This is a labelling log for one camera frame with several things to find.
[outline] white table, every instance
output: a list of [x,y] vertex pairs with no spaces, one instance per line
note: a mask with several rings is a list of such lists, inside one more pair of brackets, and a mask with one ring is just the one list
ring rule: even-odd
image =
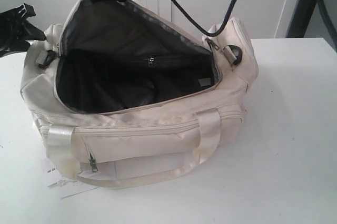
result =
[[337,55],[320,38],[253,40],[260,75],[236,143],[192,173],[60,200],[19,86],[0,59],[0,223],[337,223]]

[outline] zipper pull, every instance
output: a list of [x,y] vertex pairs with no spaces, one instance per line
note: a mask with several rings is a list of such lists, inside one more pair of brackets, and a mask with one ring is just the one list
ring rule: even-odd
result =
[[154,57],[150,57],[148,59],[148,66],[149,66],[149,68],[153,68],[153,64],[154,64]]
[[91,166],[92,172],[98,172],[96,159],[91,154],[90,154],[89,161],[90,161],[90,166]]
[[206,41],[208,42],[208,44],[212,45],[212,47],[215,49],[215,50],[219,50],[220,47],[211,39],[209,38],[206,38]]

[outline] black cable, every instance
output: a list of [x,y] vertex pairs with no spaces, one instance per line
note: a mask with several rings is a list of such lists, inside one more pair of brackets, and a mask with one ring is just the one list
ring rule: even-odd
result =
[[204,30],[184,9],[183,7],[176,1],[176,0],[171,0],[173,2],[173,4],[180,10],[180,12],[203,34],[205,34],[206,36],[210,36],[210,37],[215,37],[215,36],[219,36],[219,34],[221,32],[223,32],[223,30],[225,29],[225,26],[228,22],[228,20],[231,17],[233,8],[235,6],[235,3],[237,0],[231,0],[231,3],[228,7],[227,13],[225,15],[225,18],[221,24],[221,27],[214,33],[209,33],[206,30]]
[[332,38],[332,41],[335,45],[336,51],[337,51],[337,31],[335,29],[335,27],[333,26],[333,23],[329,17],[329,14],[326,10],[325,7],[325,3],[324,0],[316,0],[317,1],[317,5],[318,5],[318,9],[320,11],[320,14],[322,16],[323,22],[329,32],[329,35]]

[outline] bag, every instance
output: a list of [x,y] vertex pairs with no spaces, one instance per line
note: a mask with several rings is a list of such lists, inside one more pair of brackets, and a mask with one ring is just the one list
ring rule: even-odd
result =
[[21,94],[64,177],[151,184],[234,141],[258,74],[239,19],[200,43],[133,1],[79,1],[45,34],[27,52]]

